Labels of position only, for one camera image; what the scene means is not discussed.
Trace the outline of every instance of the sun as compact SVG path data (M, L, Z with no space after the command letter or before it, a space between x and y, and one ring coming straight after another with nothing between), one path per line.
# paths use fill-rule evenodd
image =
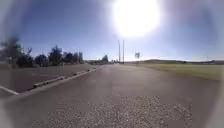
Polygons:
M156 0L117 0L113 6L119 36L143 36L158 26L160 12Z

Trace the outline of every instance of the road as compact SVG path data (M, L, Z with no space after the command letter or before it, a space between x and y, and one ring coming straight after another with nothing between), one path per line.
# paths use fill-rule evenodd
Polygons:
M108 65L5 104L15 128L203 127L220 82Z

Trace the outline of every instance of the tree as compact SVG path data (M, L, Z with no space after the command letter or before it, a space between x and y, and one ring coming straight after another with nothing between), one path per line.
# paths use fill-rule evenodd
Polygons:
M21 45L18 43L17 37L12 37L1 43L1 58L15 60L22 54Z
M74 53L74 55L73 55L73 61L75 62L75 63L77 63L78 61L79 61L79 53L78 52L75 52Z
M103 61L103 63L108 63L108 56L105 55L105 56L102 58L102 61Z
M47 56L45 56L44 54L40 54L38 56L35 57L35 62L36 64L40 65L40 66L48 66L48 59Z
M67 53L66 55L65 55L65 60L66 60L66 62L67 63L72 63L73 62L73 54L72 53Z
M61 63L62 59L62 50L61 48L58 48L56 45L51 49L51 52L49 53L49 61L53 66L58 66Z
M79 63L80 64L83 63L83 54L82 54L82 52L79 52L79 58L78 58L78 60L79 60Z

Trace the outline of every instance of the bush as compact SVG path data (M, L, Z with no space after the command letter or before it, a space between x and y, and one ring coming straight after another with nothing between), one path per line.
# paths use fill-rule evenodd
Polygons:
M27 67L34 67L34 60L31 56L29 55L22 55L20 56L17 61L16 64L20 67L20 68L27 68Z

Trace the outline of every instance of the asphalt road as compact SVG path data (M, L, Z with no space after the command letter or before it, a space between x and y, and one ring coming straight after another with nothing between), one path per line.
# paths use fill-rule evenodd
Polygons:
M32 89L33 84L35 83L55 79L61 76L72 76L76 72L94 67L99 66L80 64L72 66L0 70L0 86L22 93Z
M203 127L220 82L108 65L5 104L15 128Z

